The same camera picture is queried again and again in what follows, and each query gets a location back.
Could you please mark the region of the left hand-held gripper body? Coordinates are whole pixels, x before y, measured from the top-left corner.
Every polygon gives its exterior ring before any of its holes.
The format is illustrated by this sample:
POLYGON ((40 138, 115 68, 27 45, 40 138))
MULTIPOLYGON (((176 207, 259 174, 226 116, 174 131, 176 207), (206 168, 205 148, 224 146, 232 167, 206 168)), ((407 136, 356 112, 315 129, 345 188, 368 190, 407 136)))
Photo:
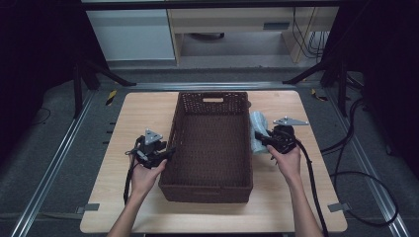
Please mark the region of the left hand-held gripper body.
POLYGON ((134 145, 134 157, 138 163, 145 168, 157 167, 158 155, 160 154, 158 145, 163 136, 147 128, 144 135, 141 135, 134 145))

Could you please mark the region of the dark curtain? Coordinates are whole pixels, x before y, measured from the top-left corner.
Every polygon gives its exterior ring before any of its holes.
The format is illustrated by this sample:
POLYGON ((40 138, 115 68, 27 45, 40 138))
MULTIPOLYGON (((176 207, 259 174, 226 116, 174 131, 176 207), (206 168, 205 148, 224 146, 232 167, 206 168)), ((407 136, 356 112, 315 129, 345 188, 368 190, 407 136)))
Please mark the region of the dark curtain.
POLYGON ((0 167, 78 57, 108 67, 87 13, 58 6, 80 1, 0 0, 0 167))
POLYGON ((419 0, 339 7, 326 52, 342 49, 365 77, 364 96, 391 150, 419 179, 419 0))

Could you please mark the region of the person's right hand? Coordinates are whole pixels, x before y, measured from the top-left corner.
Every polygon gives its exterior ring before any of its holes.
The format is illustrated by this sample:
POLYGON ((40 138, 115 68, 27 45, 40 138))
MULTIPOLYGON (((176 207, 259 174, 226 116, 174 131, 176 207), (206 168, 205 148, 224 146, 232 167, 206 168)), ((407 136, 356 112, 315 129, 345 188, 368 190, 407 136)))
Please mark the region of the person's right hand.
POLYGON ((287 154, 282 154, 277 151, 273 146, 267 146, 268 151, 277 161, 278 167, 286 179, 286 182, 291 186, 295 185, 297 181, 301 180, 300 177, 300 149, 294 148, 287 154))

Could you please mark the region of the black metal stand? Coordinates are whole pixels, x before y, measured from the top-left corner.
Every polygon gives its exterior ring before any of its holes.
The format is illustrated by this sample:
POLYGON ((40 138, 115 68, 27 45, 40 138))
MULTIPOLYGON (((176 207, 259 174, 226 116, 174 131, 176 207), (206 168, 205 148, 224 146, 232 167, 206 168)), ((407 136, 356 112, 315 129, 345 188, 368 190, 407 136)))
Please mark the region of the black metal stand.
POLYGON ((73 67, 73 89, 74 89, 74 117, 78 118, 83 109, 83 94, 82 83, 85 83, 89 90, 97 90, 99 88, 99 79, 96 74, 100 73, 114 82, 124 86, 132 87, 135 83, 129 82, 117 74, 111 72, 109 69, 102 67, 91 60, 78 61, 73 67))
POLYGON ((295 85, 318 71, 324 71, 320 80, 322 87, 331 87, 334 82, 338 83, 337 105, 341 114, 346 117, 346 92, 347 92, 347 72, 348 65, 345 58, 339 56, 328 56, 319 63, 308 68, 293 79, 284 81, 284 84, 295 85))

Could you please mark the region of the person's left hand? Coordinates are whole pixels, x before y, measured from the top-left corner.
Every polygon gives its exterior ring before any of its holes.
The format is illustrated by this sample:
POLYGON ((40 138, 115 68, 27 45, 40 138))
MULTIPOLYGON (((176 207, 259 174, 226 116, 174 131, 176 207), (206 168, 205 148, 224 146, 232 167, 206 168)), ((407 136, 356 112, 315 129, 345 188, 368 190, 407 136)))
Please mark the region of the person's left hand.
POLYGON ((131 178, 131 196, 144 198, 153 188, 157 178, 164 171, 167 160, 164 159, 157 167, 148 169, 134 162, 131 178))

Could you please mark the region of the white cabinet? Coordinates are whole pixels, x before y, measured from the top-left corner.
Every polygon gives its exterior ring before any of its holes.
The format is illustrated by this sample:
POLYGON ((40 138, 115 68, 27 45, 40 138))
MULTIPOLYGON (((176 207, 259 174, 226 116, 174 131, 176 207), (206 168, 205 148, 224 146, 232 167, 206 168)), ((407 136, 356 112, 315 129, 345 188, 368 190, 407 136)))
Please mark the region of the white cabinet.
POLYGON ((165 10, 88 11, 107 61, 174 59, 165 10))

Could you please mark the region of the light blue striped cloth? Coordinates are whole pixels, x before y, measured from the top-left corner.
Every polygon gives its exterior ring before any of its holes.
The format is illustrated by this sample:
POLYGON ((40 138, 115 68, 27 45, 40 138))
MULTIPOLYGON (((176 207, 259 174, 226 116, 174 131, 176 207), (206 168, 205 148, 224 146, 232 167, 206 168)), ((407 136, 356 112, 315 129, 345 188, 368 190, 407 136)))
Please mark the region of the light blue striped cloth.
POLYGON ((250 144, 253 154, 267 153, 268 149, 256 138, 256 133, 259 132, 264 136, 268 136, 268 122, 265 116, 258 111, 251 112, 250 119, 250 144))

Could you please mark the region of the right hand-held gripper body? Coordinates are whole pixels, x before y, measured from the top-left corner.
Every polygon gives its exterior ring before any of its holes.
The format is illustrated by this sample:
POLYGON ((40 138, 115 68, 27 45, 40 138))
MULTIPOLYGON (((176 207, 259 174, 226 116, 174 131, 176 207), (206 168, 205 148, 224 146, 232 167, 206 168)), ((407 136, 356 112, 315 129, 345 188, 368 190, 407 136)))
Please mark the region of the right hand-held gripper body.
POLYGON ((290 117, 275 119, 273 128, 273 138, 276 141, 274 147, 282 154, 287 154, 297 146, 294 134, 296 125, 309 125, 308 121, 299 120, 290 117))

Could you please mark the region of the aluminium floor rail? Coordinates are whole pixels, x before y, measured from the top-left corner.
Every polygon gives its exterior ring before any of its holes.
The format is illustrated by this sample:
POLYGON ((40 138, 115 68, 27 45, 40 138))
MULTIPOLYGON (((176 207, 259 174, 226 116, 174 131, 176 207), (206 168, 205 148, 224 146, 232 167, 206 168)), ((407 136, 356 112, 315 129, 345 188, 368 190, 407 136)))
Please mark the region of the aluminium floor rail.
MULTIPOLYGON (((355 126, 355 114, 350 112, 348 105, 346 104, 347 116, 344 117, 338 109, 337 105, 337 92, 333 89, 326 89, 325 94, 331 100, 331 105, 337 114, 337 118, 346 131, 349 130, 350 126, 355 126)), ((366 149, 363 147, 361 140, 359 139, 356 132, 353 132, 352 138, 348 141, 348 145, 352 148, 357 163, 361 169, 361 172, 366 174, 366 182, 369 189, 372 192, 373 197, 377 203, 377 206, 383 215, 385 221, 393 220, 387 225, 393 237, 411 237, 411 234, 405 225, 399 213, 399 205, 397 204, 394 195, 389 188, 380 185, 375 179, 380 179, 380 175, 377 169, 374 167, 372 160, 368 156, 366 149)))
POLYGON ((51 159, 46 171, 44 172, 41 181, 39 182, 36 191, 32 195, 29 203, 26 205, 24 211, 19 215, 16 225, 10 237, 26 237, 31 229, 42 204, 49 193, 49 190, 59 173, 63 162, 67 156, 69 149, 79 131, 79 128, 89 112, 92 100, 97 94, 96 91, 88 91, 86 98, 82 101, 82 109, 80 114, 74 118, 62 138, 54 156, 51 159))
POLYGON ((170 82, 170 83, 137 83, 130 87, 141 92, 175 92, 175 91, 270 91, 293 90, 294 85, 282 82, 170 82))

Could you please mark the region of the grey table bracket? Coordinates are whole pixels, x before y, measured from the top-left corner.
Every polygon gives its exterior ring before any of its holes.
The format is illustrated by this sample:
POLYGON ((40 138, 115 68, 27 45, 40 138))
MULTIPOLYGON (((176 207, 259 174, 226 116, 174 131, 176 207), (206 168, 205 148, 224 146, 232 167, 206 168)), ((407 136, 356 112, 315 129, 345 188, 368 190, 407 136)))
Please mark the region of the grey table bracket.
POLYGON ((97 211, 99 209, 99 203, 86 203, 83 206, 78 206, 76 208, 77 214, 84 214, 86 211, 97 211))
POLYGON ((328 205, 328 209, 330 212, 336 212, 336 211, 349 211, 352 209, 348 203, 332 203, 328 205))

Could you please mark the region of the brown woven basket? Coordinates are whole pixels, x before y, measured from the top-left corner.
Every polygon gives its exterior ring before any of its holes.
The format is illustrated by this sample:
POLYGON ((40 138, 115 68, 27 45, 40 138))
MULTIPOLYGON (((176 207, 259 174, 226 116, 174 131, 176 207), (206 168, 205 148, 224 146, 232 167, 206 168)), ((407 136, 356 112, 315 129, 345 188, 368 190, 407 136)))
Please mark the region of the brown woven basket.
POLYGON ((167 200, 249 200, 253 170, 247 93, 180 93, 168 146, 176 151, 159 180, 167 200))

